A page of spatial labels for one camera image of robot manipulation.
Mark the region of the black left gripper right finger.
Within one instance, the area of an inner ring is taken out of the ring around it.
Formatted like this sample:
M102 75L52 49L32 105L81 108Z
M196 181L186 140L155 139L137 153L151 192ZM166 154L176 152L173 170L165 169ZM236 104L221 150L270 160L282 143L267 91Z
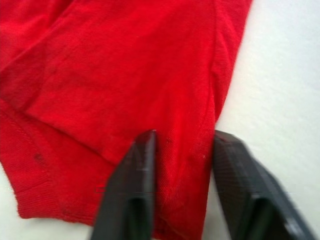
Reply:
M216 131L213 177L233 240L314 240L277 179L234 135Z

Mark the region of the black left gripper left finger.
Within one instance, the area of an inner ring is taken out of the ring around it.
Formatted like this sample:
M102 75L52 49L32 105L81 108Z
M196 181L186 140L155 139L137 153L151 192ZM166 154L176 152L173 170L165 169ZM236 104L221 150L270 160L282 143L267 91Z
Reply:
M156 132L138 135L108 179L92 240L150 240L155 212Z

